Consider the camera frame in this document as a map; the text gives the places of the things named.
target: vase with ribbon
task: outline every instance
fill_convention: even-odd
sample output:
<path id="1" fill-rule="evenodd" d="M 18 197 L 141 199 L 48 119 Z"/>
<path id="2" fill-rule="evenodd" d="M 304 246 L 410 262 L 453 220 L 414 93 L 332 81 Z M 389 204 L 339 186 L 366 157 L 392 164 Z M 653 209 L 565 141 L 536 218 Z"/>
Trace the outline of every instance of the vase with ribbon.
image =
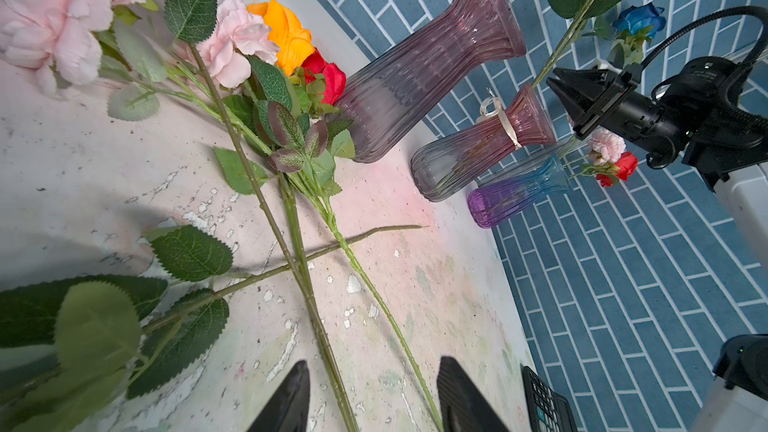
<path id="1" fill-rule="evenodd" d="M 525 52 L 509 0 L 454 0 L 347 81 L 334 105 L 354 120 L 355 160 L 382 158 L 475 67 Z"/>
<path id="2" fill-rule="evenodd" d="M 541 167 L 521 176 L 476 188 L 467 205 L 478 226 L 491 228 L 549 194 L 568 192 L 568 179 L 560 158 L 553 154 Z"/>
<path id="3" fill-rule="evenodd" d="M 491 103 L 494 111 L 487 113 Z M 520 89 L 506 110 L 501 99 L 491 97 L 483 102 L 481 113 L 486 120 L 427 144 L 411 158 L 413 181 L 430 201 L 452 196 L 515 150 L 557 141 L 552 120 L 531 84 Z"/>

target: pink peony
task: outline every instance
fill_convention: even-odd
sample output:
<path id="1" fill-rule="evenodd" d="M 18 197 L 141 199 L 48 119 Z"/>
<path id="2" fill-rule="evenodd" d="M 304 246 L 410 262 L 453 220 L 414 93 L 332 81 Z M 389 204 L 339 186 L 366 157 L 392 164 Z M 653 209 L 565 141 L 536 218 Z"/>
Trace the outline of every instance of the pink peony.
<path id="1" fill-rule="evenodd" d="M 212 77 L 233 88 L 250 77 L 248 59 L 237 53 L 255 55 L 264 62 L 277 62 L 278 45 L 269 40 L 272 28 L 262 16 L 248 12 L 240 0 L 225 0 L 216 12 L 216 30 L 197 50 Z"/>
<path id="2" fill-rule="evenodd" d="M 112 6 L 143 0 L 0 0 L 0 58 L 36 69 L 43 91 L 56 93 L 53 67 L 73 84 L 98 75 L 101 46 L 91 32 L 112 23 Z"/>
<path id="3" fill-rule="evenodd" d="M 592 152 L 589 158 L 596 166 L 602 166 L 608 162 L 616 163 L 627 149 L 627 144 L 621 136 L 603 127 L 592 132 L 591 146 Z"/>

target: blue flower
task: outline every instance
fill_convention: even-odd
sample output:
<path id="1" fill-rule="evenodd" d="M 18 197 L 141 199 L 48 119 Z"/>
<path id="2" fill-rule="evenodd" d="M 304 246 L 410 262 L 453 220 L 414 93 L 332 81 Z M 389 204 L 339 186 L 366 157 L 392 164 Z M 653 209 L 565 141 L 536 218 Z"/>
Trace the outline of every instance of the blue flower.
<path id="1" fill-rule="evenodd" d="M 661 16 L 663 13 L 664 8 L 656 7 L 652 2 L 642 7 L 631 6 L 621 11 L 619 18 L 614 20 L 613 26 L 617 34 L 628 30 L 631 35 L 637 34 L 648 26 L 653 26 L 654 28 L 646 34 L 653 39 L 658 31 L 664 30 L 667 26 L 667 19 Z"/>

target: pink glass vase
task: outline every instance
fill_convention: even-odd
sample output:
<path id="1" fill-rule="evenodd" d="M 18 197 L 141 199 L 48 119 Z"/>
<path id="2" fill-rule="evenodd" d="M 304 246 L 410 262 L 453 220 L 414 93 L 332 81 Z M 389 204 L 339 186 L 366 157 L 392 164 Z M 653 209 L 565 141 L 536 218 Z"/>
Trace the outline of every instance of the pink glass vase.
<path id="1" fill-rule="evenodd" d="M 454 0 L 347 81 L 334 105 L 354 120 L 355 161 L 382 158 L 476 66 L 525 51 L 509 0 Z"/>
<path id="2" fill-rule="evenodd" d="M 557 141 L 552 120 L 531 84 L 525 84 L 501 113 L 509 118 L 521 147 Z M 492 117 L 417 150 L 411 158 L 411 174 L 423 196 L 440 202 L 517 149 L 502 121 Z"/>

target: red rose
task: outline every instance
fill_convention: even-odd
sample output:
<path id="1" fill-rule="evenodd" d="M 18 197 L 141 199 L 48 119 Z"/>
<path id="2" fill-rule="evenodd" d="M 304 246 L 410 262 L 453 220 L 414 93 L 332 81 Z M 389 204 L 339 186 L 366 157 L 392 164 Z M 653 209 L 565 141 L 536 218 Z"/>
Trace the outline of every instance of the red rose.
<path id="1" fill-rule="evenodd" d="M 346 87 L 346 74 L 335 63 L 328 63 L 322 58 L 320 51 L 315 49 L 315 53 L 307 57 L 302 64 L 309 72 L 306 74 L 306 83 L 315 81 L 312 74 L 321 73 L 326 78 L 326 93 L 322 103 L 333 104 L 341 97 Z"/>
<path id="2" fill-rule="evenodd" d="M 597 174 L 595 178 L 600 181 L 602 187 L 611 187 L 614 184 L 614 180 L 611 178 L 614 176 L 606 176 L 605 174 Z"/>
<path id="3" fill-rule="evenodd" d="M 632 155 L 632 152 L 625 152 L 621 154 L 621 158 L 616 161 L 616 167 L 619 171 L 616 172 L 616 177 L 621 180 L 627 180 L 629 176 L 634 174 L 634 170 L 638 168 L 638 158 Z"/>

